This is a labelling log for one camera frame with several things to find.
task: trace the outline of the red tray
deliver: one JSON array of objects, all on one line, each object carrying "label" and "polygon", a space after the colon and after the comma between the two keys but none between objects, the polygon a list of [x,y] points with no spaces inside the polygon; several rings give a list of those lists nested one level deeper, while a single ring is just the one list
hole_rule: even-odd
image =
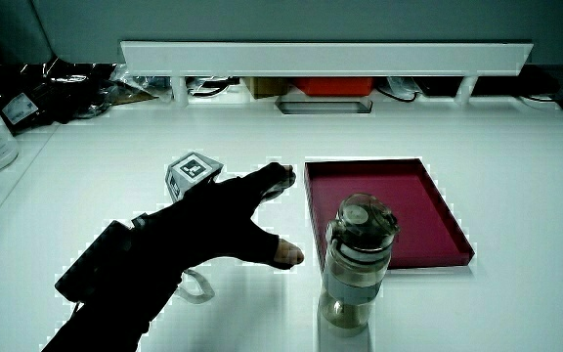
[{"label": "red tray", "polygon": [[417,158],[306,162],[305,182],[321,270],[327,222],[353,193],[377,197],[398,220],[389,269],[462,266],[475,254]]}]

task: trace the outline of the white strap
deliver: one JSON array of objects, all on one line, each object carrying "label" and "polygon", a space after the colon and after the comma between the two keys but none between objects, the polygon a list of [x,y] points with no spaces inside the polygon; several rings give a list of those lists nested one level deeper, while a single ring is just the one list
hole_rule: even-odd
[{"label": "white strap", "polygon": [[210,299],[212,299],[212,297],[214,297],[214,289],[212,289],[210,282],[202,274],[192,269],[185,270],[184,274],[190,275],[191,277],[193,277],[193,279],[195,279],[202,291],[202,294],[194,295],[181,286],[178,286],[175,290],[175,293],[173,294],[177,294],[178,296],[184,298],[187,302],[190,302],[192,304],[201,304],[209,301]]}]

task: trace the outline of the black glove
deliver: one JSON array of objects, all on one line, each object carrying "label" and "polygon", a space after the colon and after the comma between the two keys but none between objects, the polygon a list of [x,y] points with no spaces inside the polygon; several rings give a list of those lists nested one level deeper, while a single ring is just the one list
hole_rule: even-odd
[{"label": "black glove", "polygon": [[[274,261],[279,236],[263,231],[250,218],[260,202],[278,196],[295,178],[291,169],[270,163],[245,177],[212,182],[135,219],[141,225],[132,230],[126,262],[120,270],[110,270],[117,274],[102,280],[93,301],[127,305],[134,319],[149,322],[177,288],[182,272],[209,259],[231,256],[291,268],[293,264]],[[298,257],[303,259],[300,250]]]}]

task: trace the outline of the glass bottle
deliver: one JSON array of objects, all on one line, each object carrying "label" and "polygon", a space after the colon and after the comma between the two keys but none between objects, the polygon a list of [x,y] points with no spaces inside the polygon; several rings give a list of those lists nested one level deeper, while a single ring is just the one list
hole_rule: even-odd
[{"label": "glass bottle", "polygon": [[368,194],[344,199],[328,223],[319,311],[347,335],[367,326],[399,232],[391,210]]}]

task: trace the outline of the table surface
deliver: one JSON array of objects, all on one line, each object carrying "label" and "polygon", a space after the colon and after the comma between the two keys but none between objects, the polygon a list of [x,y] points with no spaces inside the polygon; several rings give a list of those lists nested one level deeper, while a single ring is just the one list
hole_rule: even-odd
[{"label": "table surface", "polygon": [[[20,159],[0,171],[0,351],[47,343],[72,311],[55,281],[111,220],[168,205],[166,166],[188,151],[224,163],[221,179],[292,164],[297,182],[254,221],[306,260],[285,272],[232,258],[196,267],[216,296],[174,297],[140,350],[563,350],[563,111],[513,98],[473,98],[466,109],[371,98],[366,115],[151,101],[20,137]],[[317,312],[304,164],[402,156],[421,157],[476,255],[465,268],[388,272],[369,329],[335,336]]]}]

